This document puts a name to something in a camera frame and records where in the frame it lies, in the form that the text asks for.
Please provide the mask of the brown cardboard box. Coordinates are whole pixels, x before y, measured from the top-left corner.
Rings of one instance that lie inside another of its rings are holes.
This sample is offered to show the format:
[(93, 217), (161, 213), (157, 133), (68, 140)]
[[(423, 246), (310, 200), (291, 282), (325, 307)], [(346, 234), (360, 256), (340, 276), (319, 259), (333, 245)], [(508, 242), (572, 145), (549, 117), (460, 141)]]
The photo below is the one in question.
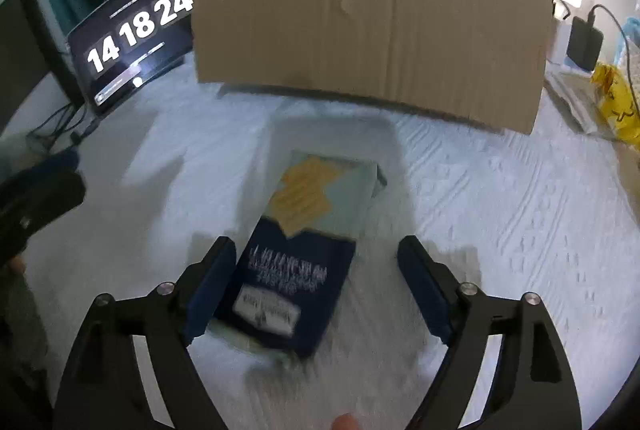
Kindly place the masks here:
[(203, 83), (291, 88), (532, 131), (552, 0), (193, 0)]

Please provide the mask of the black power adapter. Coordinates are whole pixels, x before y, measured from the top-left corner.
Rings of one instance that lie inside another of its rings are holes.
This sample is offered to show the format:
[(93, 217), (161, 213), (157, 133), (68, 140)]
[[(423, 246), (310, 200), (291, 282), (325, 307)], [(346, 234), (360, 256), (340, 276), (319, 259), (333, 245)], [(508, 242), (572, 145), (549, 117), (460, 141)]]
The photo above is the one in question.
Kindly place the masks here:
[(603, 44), (603, 34), (594, 27), (594, 12), (586, 20), (575, 16), (570, 29), (567, 57), (581, 70), (592, 72), (597, 65)]

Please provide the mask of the dark blue snack box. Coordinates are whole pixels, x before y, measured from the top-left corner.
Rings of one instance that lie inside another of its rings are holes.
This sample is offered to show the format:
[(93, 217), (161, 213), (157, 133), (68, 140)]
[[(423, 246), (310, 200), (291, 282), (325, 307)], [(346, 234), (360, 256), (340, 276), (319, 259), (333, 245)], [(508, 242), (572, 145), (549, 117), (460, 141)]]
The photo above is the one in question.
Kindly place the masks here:
[(216, 320), (307, 360), (329, 326), (375, 196), (374, 161), (293, 152), (248, 239)]

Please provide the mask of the yellow plastic bag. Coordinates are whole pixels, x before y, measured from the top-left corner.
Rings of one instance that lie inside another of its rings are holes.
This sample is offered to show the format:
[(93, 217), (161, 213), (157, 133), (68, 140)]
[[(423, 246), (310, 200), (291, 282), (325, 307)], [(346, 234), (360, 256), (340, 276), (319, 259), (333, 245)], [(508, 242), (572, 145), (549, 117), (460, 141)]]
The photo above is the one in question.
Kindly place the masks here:
[(639, 110), (627, 79), (614, 65), (598, 62), (591, 76), (597, 108), (617, 140), (639, 146)]

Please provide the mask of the tablet showing clock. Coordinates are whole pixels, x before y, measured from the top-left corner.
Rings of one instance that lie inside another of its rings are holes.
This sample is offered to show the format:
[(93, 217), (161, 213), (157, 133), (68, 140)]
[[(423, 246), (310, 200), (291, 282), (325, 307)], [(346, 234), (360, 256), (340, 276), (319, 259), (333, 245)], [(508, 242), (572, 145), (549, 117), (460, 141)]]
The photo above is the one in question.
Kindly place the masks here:
[(105, 117), (192, 50), (193, 0), (107, 0), (67, 36), (78, 85)]

